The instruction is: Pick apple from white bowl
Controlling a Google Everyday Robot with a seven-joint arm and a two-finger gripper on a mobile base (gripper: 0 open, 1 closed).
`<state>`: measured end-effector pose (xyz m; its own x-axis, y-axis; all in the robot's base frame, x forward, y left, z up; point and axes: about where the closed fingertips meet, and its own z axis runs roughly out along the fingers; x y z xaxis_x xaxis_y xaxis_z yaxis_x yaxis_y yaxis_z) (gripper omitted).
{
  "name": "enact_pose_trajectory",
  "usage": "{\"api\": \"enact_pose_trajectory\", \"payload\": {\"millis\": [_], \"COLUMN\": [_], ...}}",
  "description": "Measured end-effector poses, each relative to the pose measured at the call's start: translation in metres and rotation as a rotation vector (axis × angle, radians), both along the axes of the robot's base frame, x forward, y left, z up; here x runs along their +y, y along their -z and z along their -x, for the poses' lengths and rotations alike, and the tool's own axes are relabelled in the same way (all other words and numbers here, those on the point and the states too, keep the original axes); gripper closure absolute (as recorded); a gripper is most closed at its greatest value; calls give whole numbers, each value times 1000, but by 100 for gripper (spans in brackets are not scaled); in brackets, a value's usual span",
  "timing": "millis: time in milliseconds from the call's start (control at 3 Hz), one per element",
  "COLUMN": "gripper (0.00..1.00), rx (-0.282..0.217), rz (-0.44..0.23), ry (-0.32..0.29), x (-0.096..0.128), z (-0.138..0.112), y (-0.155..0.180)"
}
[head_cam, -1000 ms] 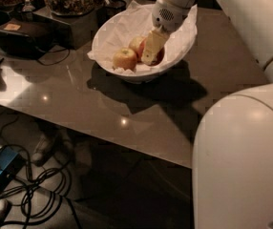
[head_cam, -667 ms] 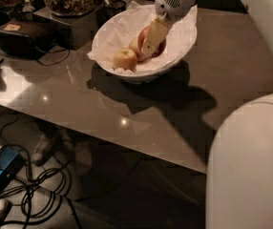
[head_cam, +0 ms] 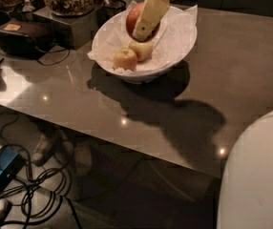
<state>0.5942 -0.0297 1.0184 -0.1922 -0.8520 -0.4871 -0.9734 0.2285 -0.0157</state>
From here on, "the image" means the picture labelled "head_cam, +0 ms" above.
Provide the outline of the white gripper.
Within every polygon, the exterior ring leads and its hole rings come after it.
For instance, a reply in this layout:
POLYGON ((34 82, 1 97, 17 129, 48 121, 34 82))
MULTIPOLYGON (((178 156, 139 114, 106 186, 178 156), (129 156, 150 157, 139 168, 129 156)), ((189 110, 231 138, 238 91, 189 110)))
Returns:
POLYGON ((143 8, 133 31, 139 42, 145 42, 170 8, 170 0, 144 0, 142 3, 143 8))

